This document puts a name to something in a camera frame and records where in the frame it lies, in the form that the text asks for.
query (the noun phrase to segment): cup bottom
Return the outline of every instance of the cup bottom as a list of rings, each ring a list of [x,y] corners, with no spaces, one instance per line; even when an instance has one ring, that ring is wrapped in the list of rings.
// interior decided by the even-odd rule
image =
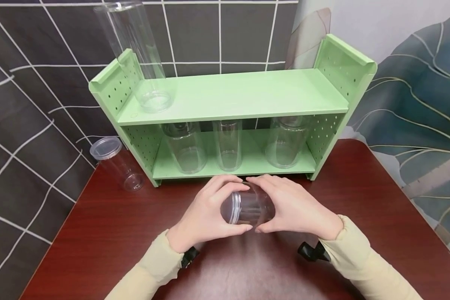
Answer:
[[[207,158],[203,152],[203,149],[189,147],[178,153],[177,162],[181,173],[194,174],[201,171],[203,167],[205,167]]]
[[[172,98],[167,92],[152,91],[137,96],[139,104],[147,113],[160,113],[172,105]]]
[[[288,169],[297,164],[298,152],[285,143],[271,143],[265,149],[265,156],[273,167]]]
[[[145,177],[142,174],[130,174],[123,181],[123,189],[127,192],[136,192],[141,189],[143,184],[145,183]]]
[[[220,153],[218,166],[226,172],[232,172],[240,168],[242,164],[237,151],[223,151]]]

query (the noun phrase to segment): shelf board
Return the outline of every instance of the shelf board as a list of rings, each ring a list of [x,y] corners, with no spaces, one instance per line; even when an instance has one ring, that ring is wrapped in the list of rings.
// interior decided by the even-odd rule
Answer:
[[[117,116],[118,125],[348,111],[348,101],[317,69],[173,77],[166,82],[174,91],[168,110],[145,113],[132,96]]]
[[[298,163],[288,169],[279,169],[270,165],[265,158],[264,149],[268,138],[269,129],[244,130],[242,133],[242,165],[238,170],[230,172],[236,175],[256,174],[291,174],[291,173],[313,173],[316,163],[309,151],[305,149],[300,153]],[[195,174],[183,174],[175,165],[174,159],[168,149],[165,139],[162,139],[158,149],[155,164],[153,165],[153,179],[178,179],[191,177],[212,177],[224,174],[225,171],[218,167],[215,152],[215,140],[213,132],[201,133],[207,151],[208,159],[205,167]]]

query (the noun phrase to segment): person's left hand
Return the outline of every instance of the person's left hand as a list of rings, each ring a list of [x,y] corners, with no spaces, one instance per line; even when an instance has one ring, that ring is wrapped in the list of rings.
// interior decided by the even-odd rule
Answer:
[[[232,192],[250,189],[242,181],[231,174],[212,177],[198,192],[182,219],[166,234],[171,248],[184,253],[197,243],[251,230],[252,225],[228,224],[220,213],[222,203]]]

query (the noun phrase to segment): hand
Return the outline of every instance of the hand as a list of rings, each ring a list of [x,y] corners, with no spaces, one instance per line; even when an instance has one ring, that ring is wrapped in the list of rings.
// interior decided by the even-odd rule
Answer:
[[[320,204],[301,185],[278,176],[268,174],[248,177],[247,181],[260,186],[275,205],[275,217],[255,231],[297,231],[313,233],[322,240],[335,240],[344,225],[338,215]]]
[[[184,253],[197,243],[251,230],[252,225],[228,224],[220,213],[222,203],[232,192],[250,189],[242,181],[235,175],[212,177],[198,192],[182,219],[168,231],[171,248],[177,253]]]

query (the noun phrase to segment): black object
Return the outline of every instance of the black object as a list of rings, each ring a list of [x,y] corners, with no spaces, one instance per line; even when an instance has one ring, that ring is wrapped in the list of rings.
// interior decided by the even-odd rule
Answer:
[[[200,251],[198,251],[195,247],[188,249],[187,252],[183,254],[181,268],[186,269],[199,254]]]
[[[298,254],[309,262],[316,262],[317,259],[329,262],[329,259],[325,256],[325,247],[323,247],[320,241],[317,243],[316,247],[312,247],[303,242],[297,250]]]

